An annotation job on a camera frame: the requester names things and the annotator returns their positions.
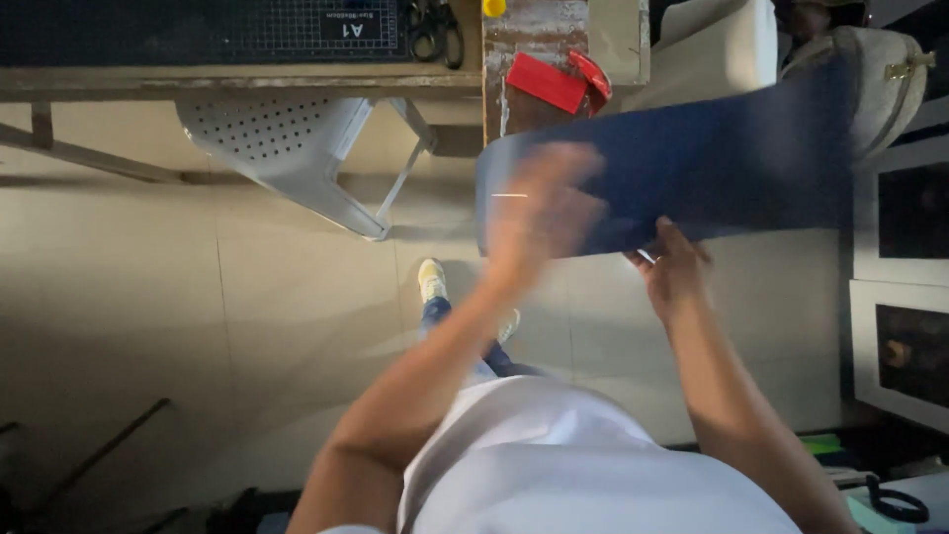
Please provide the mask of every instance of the blue cardboard sheet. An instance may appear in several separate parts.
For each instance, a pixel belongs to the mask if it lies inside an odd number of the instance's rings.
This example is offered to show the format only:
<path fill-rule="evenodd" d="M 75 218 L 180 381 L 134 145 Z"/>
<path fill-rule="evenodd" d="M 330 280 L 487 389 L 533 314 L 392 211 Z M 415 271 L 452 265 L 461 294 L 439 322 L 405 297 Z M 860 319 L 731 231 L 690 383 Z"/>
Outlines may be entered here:
<path fill-rule="evenodd" d="M 576 256 L 642 248 L 667 215 L 691 239 L 837 228 L 852 185 L 851 76 L 843 60 L 748 94 L 510 135 L 478 157 L 478 244 L 493 193 L 539 143 L 591 143 L 603 171 L 582 187 L 605 202 Z"/>

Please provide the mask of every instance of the tiled floor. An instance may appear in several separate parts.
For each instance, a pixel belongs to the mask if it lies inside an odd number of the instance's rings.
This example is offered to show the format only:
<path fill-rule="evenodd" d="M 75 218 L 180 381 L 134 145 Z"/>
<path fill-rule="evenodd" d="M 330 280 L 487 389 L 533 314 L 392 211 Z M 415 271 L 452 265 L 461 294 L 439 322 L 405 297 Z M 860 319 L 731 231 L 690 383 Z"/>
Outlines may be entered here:
<path fill-rule="evenodd" d="M 54 107 L 59 139 L 199 173 L 171 103 Z M 475 121 L 480 103 L 423 108 Z M 28 107 L 0 106 L 28 127 Z M 344 170 L 378 203 L 414 138 L 370 119 Z M 30 500 L 162 396 L 175 401 L 59 506 L 110 521 L 299 486 L 365 386 L 415 339 L 416 270 L 440 257 L 461 298 L 481 266 L 474 165 L 423 157 L 390 239 L 357 238 L 233 180 L 146 185 L 0 150 L 0 422 L 18 420 L 8 477 Z M 796 429 L 841 421 L 836 235 L 709 243 L 724 323 Z M 693 438 L 664 334 L 621 257 L 560 262 L 522 306 L 515 360 L 609 394 L 658 441 Z"/>

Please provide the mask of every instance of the yellow cap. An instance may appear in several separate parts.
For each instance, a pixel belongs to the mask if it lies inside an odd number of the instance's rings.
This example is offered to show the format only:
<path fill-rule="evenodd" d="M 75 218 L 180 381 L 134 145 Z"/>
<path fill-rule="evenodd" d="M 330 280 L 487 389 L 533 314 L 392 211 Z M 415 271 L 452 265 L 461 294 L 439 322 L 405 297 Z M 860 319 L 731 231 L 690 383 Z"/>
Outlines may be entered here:
<path fill-rule="evenodd" d="M 489 17 L 499 17 L 508 8 L 505 0 L 484 0 L 484 14 Z"/>

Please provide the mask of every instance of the person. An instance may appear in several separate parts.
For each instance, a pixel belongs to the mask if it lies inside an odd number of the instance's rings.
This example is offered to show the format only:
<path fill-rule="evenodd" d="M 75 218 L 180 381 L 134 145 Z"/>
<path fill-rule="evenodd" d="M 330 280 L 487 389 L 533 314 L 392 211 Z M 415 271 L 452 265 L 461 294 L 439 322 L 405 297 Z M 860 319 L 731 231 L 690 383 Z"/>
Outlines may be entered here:
<path fill-rule="evenodd" d="M 511 372 L 498 324 L 596 219 L 576 186 L 598 164 L 592 148 L 557 143 L 519 167 L 496 199 L 484 276 L 450 313 L 437 263 L 422 265 L 430 330 L 327 438 L 288 534 L 859 532 L 717 326 L 707 255 L 668 219 L 655 263 L 627 256 L 668 334 L 701 454 L 660 447 L 594 391 Z"/>

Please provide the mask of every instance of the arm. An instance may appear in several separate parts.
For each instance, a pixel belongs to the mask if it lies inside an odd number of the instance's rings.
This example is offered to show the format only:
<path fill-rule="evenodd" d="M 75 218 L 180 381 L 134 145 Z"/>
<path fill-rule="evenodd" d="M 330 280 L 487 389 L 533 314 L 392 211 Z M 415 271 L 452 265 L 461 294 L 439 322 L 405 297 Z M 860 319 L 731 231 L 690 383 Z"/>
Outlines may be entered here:
<path fill-rule="evenodd" d="M 346 412 L 317 454 L 288 534 L 341 524 L 395 530 L 402 473 L 444 419 L 501 316 L 558 247 L 578 242 L 592 222 L 594 201 L 572 184 L 594 160 L 584 147 L 550 145 L 518 170 L 489 228 L 487 274 Z"/>
<path fill-rule="evenodd" d="M 718 327 L 694 247 L 668 219 L 663 254 L 640 270 L 679 365 L 685 404 L 702 453 L 765 490 L 805 534 L 859 532 L 837 488 L 768 403 Z"/>

